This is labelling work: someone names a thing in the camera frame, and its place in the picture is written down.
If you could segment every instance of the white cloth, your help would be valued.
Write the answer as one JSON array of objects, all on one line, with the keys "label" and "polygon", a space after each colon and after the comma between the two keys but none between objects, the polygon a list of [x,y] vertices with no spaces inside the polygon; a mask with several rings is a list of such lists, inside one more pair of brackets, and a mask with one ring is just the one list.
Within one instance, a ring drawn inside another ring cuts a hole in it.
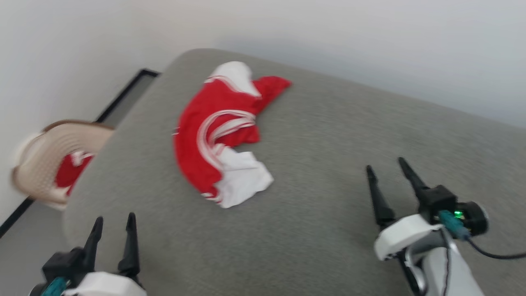
[{"label": "white cloth", "polygon": [[252,152],[237,153],[226,146],[222,149],[218,158],[224,168],[223,179],[215,184],[220,192],[217,202],[222,208],[244,202],[274,181],[265,165],[257,161]]}]

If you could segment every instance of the teal connector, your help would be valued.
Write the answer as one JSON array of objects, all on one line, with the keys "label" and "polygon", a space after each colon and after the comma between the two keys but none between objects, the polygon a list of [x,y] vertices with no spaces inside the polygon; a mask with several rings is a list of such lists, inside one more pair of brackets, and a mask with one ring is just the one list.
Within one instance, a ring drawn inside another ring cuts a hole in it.
[{"label": "teal connector", "polygon": [[64,278],[55,278],[46,291],[42,293],[42,296],[60,296],[62,292],[66,291],[67,280]]},{"label": "teal connector", "polygon": [[467,228],[464,227],[464,224],[457,219],[451,212],[449,211],[440,211],[438,212],[438,218],[440,219],[440,222],[444,224],[446,229],[453,233],[454,236],[457,239],[460,239],[462,241],[465,241],[469,237],[471,237],[471,233]]}]

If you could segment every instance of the gray floor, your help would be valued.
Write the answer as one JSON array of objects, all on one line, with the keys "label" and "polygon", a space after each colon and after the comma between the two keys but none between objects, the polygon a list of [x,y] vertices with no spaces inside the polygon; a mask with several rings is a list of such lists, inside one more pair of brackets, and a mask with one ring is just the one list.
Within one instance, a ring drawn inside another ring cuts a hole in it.
[{"label": "gray floor", "polygon": [[[106,119],[117,126],[154,78],[143,76]],[[68,251],[62,234],[62,212],[33,203],[0,239],[0,296],[27,296],[43,282],[42,265],[57,251]]]}]

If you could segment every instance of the white wall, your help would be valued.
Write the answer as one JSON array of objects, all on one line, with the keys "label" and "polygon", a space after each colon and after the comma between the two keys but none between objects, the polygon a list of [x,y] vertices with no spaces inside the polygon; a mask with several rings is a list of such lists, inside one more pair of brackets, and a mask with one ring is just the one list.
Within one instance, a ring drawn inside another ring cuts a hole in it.
[{"label": "white wall", "polygon": [[143,66],[121,0],[0,1],[0,224],[27,197],[14,149],[66,118],[93,120]]},{"label": "white wall", "polygon": [[147,65],[216,47],[526,126],[524,0],[130,0]]}]

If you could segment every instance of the red cloth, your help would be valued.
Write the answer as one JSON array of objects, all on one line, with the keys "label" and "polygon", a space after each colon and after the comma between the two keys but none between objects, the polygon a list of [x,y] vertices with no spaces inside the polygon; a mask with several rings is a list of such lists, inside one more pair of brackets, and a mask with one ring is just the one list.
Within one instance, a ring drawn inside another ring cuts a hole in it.
[{"label": "red cloth", "polygon": [[187,105],[175,130],[179,167],[207,199],[218,194],[214,184],[222,179],[222,164],[217,159],[221,147],[258,142],[255,115],[290,85],[275,76],[251,81],[250,75],[241,62],[219,66]]},{"label": "red cloth", "polygon": [[92,158],[93,154],[79,151],[68,154],[62,159],[55,176],[55,184],[59,188],[69,187],[66,193],[67,196],[71,194],[78,177]]}]

